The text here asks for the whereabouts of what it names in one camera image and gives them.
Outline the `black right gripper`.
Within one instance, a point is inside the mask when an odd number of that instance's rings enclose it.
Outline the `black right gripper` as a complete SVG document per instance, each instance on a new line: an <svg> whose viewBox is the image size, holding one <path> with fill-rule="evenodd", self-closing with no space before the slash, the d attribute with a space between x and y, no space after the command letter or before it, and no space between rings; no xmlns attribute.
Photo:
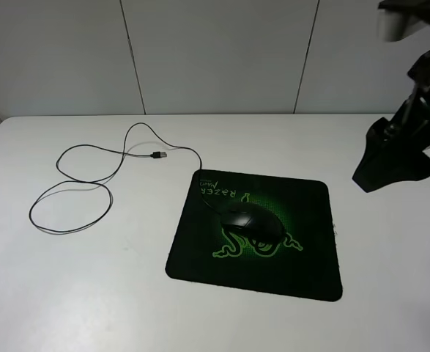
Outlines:
<svg viewBox="0 0 430 352"><path fill-rule="evenodd" d="M391 121L382 117L366 133L352 180L366 193L393 183L430 177L430 50L410 68L414 86Z"/></svg>

